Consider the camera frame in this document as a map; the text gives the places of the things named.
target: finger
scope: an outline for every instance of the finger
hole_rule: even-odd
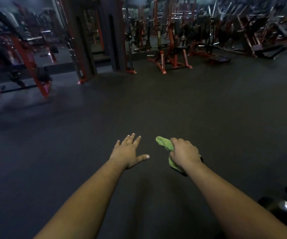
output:
[[[174,145],[175,143],[177,143],[177,139],[176,138],[170,138],[170,141],[172,142],[172,144]]]
[[[137,161],[138,161],[138,163],[140,163],[140,162],[142,162],[148,158],[150,158],[150,156],[148,154],[143,154],[143,155],[140,155],[137,157]]]
[[[174,157],[174,152],[173,152],[173,151],[170,152],[170,157],[171,157],[171,158]]]
[[[126,144],[128,139],[129,139],[130,135],[126,136],[125,139],[122,141],[122,144]]]
[[[129,137],[129,139],[128,139],[128,141],[127,141],[127,144],[132,144],[133,139],[134,139],[134,136],[135,136],[135,134],[134,134],[134,133],[133,133],[133,134],[131,134],[131,136]]]
[[[135,148],[138,147],[140,140],[141,140],[141,136],[138,136],[137,139],[133,142],[133,145]]]
[[[118,140],[115,144],[115,147],[118,147],[120,145],[120,140]]]

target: dark floor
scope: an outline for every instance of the dark floor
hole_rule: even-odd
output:
[[[54,76],[0,97],[0,238],[32,238],[108,158],[118,139],[142,136],[148,161],[125,171],[98,238],[213,238],[217,220],[190,179],[169,168],[156,136],[195,144],[205,163],[250,197],[282,196],[287,185],[287,52],[277,60],[234,56],[162,75],[100,74],[76,85]]]

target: person's right hand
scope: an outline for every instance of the person's right hand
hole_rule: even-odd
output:
[[[170,156],[177,165],[184,169],[191,163],[202,163],[199,155],[199,150],[189,141],[185,141],[182,138],[171,138],[170,140],[174,147],[174,152],[171,151]]]

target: metal pole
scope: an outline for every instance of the metal pole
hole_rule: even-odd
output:
[[[131,28],[130,28],[130,23],[129,23],[129,10],[128,10],[128,0],[125,0],[125,20],[126,20],[126,24],[127,24],[127,34],[131,34]],[[128,54],[129,54],[129,65],[130,65],[130,69],[133,69],[133,64],[132,64],[132,49],[131,49],[131,44],[130,41],[128,41]]]

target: green towel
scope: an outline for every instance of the green towel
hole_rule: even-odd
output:
[[[160,146],[165,147],[166,150],[174,151],[172,142],[169,139],[163,137],[156,137],[156,141]],[[170,156],[169,156],[169,165],[178,173],[182,174],[183,176],[187,176],[186,172],[180,166],[176,165],[176,163],[172,160]]]

